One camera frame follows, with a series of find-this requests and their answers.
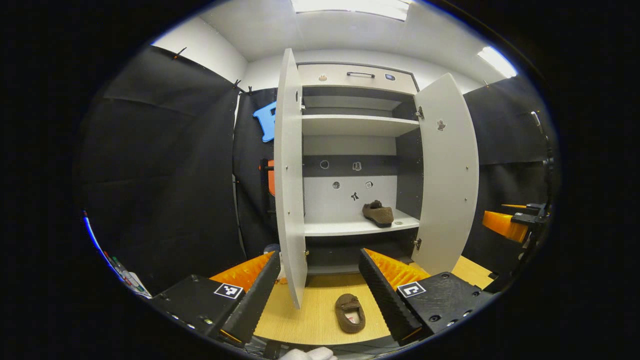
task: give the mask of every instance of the brown shoe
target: brown shoe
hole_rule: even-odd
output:
[[[378,200],[370,204],[364,204],[362,214],[365,218],[376,223],[378,227],[390,227],[394,221],[394,213],[391,208],[383,207]]]
[[[354,333],[364,328],[364,311],[353,294],[343,294],[338,298],[335,302],[335,314],[344,332]]]

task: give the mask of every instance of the black fabric curtain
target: black fabric curtain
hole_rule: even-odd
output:
[[[539,95],[521,75],[464,95],[474,123],[480,165],[527,163],[547,158],[547,146],[532,111],[553,135]]]
[[[462,254],[497,273],[505,284],[524,249],[484,227],[484,211],[510,213],[500,205],[547,201],[542,165],[547,144],[532,111],[553,147],[556,138],[544,103],[520,75],[468,92],[464,98],[476,132],[480,171],[476,215]]]
[[[241,94],[238,106],[233,162],[238,219],[248,258],[261,255],[269,244],[279,243],[276,215],[268,213],[264,201],[268,189],[259,170],[262,159],[273,160],[273,140],[262,142],[262,128],[253,117],[256,110],[276,101],[277,93],[277,88],[270,88]]]
[[[237,89],[150,46],[96,98],[74,163],[103,250],[151,294],[245,261],[232,189]]]

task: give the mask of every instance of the blue letter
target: blue letter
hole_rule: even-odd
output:
[[[272,102],[271,104],[263,107],[262,109],[256,110],[253,113],[254,117],[258,118],[258,122],[260,122],[260,127],[262,127],[262,132],[264,135],[262,136],[262,142],[270,142],[273,140],[276,131],[276,115],[275,111],[273,115],[271,114],[271,110],[276,108],[276,102]]]

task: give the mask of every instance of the white glove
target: white glove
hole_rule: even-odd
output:
[[[298,350],[297,348],[290,350],[284,354],[280,360],[337,360],[331,349],[319,347],[308,352]]]

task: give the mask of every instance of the ceiling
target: ceiling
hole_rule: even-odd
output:
[[[358,49],[420,60],[464,74],[480,83],[504,79],[478,57],[487,42],[457,19],[411,3],[406,21],[355,12],[296,14],[291,0],[231,0],[200,15],[248,61],[294,51]]]

